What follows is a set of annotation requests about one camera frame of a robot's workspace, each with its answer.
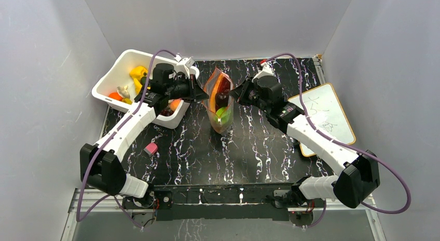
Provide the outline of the clear orange-zip bag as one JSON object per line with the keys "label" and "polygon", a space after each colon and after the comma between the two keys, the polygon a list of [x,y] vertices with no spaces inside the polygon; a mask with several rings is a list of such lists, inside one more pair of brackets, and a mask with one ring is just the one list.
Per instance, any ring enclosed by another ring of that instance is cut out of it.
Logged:
{"label": "clear orange-zip bag", "polygon": [[215,68],[203,87],[209,95],[203,100],[211,126],[220,135],[226,135],[233,122],[233,98],[229,92],[234,89],[234,84],[228,74]]}

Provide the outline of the dark red toy grapes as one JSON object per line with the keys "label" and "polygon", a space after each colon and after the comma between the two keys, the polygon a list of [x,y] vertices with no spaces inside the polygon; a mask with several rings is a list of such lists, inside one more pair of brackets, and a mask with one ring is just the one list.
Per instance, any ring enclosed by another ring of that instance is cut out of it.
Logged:
{"label": "dark red toy grapes", "polygon": [[174,111],[171,110],[170,108],[165,108],[160,112],[160,115],[168,117],[171,116],[173,113]]}

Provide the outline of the green toy cabbage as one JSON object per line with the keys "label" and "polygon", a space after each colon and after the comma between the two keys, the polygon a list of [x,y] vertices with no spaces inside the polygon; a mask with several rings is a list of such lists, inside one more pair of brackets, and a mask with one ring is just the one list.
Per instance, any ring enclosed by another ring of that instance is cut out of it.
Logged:
{"label": "green toy cabbage", "polygon": [[222,126],[226,126],[229,124],[230,119],[231,119],[231,115],[228,112],[226,112],[221,115],[221,117],[219,118],[219,122]]}

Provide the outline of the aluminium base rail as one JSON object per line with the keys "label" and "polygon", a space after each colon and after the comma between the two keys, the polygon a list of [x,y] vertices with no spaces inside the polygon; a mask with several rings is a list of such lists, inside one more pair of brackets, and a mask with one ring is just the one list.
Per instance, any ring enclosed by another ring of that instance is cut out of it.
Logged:
{"label": "aluminium base rail", "polygon": [[308,212],[263,203],[265,193],[252,186],[173,187],[153,210],[121,198],[86,190],[76,221],[75,193],[62,240],[385,240],[376,213],[315,201]]}

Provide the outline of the white toy mushroom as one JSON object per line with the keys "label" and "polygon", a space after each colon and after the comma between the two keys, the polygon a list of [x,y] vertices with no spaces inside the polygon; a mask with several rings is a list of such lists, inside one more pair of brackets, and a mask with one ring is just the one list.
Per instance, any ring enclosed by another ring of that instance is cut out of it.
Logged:
{"label": "white toy mushroom", "polygon": [[131,98],[130,93],[129,93],[129,91],[128,91],[128,86],[127,86],[127,85],[125,85],[125,86],[118,86],[118,87],[117,87],[117,93],[118,93],[123,99],[125,99],[125,98],[130,99],[130,98]]}

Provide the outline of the pink eraser block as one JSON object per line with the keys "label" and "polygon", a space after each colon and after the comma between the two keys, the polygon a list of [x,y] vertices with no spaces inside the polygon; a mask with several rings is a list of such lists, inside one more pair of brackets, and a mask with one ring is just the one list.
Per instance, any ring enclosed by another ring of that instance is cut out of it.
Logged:
{"label": "pink eraser block", "polygon": [[149,143],[144,149],[143,151],[148,154],[149,156],[153,156],[154,154],[157,153],[158,150],[158,146],[155,143]]}

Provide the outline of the small whiteboard wooden frame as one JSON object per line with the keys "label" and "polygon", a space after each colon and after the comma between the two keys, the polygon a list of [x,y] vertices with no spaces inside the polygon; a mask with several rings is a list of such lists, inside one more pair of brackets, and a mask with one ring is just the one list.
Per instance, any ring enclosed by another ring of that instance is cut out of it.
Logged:
{"label": "small whiteboard wooden frame", "polygon": [[352,145],[356,136],[331,83],[302,93],[308,115],[317,129],[344,144]]}

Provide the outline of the yellow toy bananas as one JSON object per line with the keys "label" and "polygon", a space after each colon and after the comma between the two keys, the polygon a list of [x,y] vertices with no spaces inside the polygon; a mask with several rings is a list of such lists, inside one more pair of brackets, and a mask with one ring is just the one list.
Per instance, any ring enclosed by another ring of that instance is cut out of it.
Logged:
{"label": "yellow toy bananas", "polygon": [[[140,80],[134,78],[133,82],[134,82],[134,87],[135,87],[135,95],[137,96],[141,90],[143,89],[143,86],[145,85],[145,81],[146,81],[146,77],[142,77]],[[122,99],[122,102],[131,105],[132,104],[132,100],[131,99]]]}

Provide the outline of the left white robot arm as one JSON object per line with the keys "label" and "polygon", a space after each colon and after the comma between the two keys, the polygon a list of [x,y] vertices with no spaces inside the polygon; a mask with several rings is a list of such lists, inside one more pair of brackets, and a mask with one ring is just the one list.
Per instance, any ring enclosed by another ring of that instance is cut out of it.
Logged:
{"label": "left white robot arm", "polygon": [[80,178],[83,186],[90,186],[108,195],[135,198],[143,208],[155,201],[151,183],[125,172],[122,161],[130,145],[167,107],[169,100],[199,102],[208,99],[195,73],[183,64],[158,63],[152,77],[122,119],[95,144],[84,144],[79,152]]}

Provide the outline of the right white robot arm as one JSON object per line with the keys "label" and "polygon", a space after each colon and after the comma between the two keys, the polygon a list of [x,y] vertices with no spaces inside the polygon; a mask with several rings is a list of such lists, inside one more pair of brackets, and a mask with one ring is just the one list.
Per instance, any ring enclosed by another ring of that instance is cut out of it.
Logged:
{"label": "right white robot arm", "polygon": [[262,110],[274,128],[314,151],[334,172],[333,176],[301,178],[285,195],[273,197],[276,203],[304,207],[314,199],[329,198],[356,208],[380,185],[379,167],[372,153],[362,154],[321,136],[311,127],[304,110],[285,99],[275,77],[248,77],[229,95],[240,105]]}

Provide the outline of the yellow toy bell pepper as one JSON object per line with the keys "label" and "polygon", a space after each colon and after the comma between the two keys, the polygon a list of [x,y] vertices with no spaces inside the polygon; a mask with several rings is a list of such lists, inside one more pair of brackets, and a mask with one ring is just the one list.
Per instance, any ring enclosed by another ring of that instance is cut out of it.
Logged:
{"label": "yellow toy bell pepper", "polygon": [[141,79],[147,75],[147,73],[147,68],[143,66],[137,66],[130,71],[129,75],[132,79],[136,79],[138,82],[140,82]]}

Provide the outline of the black marble table mat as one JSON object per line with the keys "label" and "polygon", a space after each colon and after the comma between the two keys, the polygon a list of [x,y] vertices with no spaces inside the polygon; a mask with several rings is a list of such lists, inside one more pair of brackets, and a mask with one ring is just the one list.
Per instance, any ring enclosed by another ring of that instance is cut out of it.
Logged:
{"label": "black marble table mat", "polygon": [[[304,157],[295,139],[273,128],[262,111],[235,104],[226,135],[215,132],[201,103],[189,106],[175,129],[150,124],[127,150],[126,173],[153,184],[296,182],[331,176],[316,156]],[[143,149],[158,146],[153,156]]]}

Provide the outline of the dark brown toy fruit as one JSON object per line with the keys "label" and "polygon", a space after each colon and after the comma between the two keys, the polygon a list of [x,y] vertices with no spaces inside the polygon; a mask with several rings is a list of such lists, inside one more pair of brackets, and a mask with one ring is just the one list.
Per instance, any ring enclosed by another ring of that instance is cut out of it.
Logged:
{"label": "dark brown toy fruit", "polygon": [[229,94],[227,92],[217,93],[215,95],[215,110],[227,107],[229,104]]}

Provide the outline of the green toy starfruit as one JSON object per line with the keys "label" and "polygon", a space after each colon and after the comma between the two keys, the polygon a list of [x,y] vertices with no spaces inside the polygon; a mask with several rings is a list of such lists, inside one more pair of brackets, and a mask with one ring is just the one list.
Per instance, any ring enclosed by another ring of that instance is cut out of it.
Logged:
{"label": "green toy starfruit", "polygon": [[215,113],[215,117],[214,117],[215,121],[214,122],[216,124],[221,125],[220,122],[219,122],[219,118],[221,117],[222,114],[224,114],[226,112],[228,112],[230,114],[230,112],[228,111],[228,107],[223,107],[223,108],[217,110],[216,113]]}

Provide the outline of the orange toy peach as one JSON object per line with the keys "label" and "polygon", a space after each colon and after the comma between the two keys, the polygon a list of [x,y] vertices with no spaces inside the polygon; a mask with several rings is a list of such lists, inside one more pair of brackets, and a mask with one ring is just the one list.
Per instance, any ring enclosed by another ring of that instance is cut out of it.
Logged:
{"label": "orange toy peach", "polygon": [[170,109],[171,109],[173,112],[175,112],[175,111],[177,110],[177,108],[178,108],[180,102],[181,102],[181,99],[175,99],[175,100],[173,100],[173,101],[169,104]]}

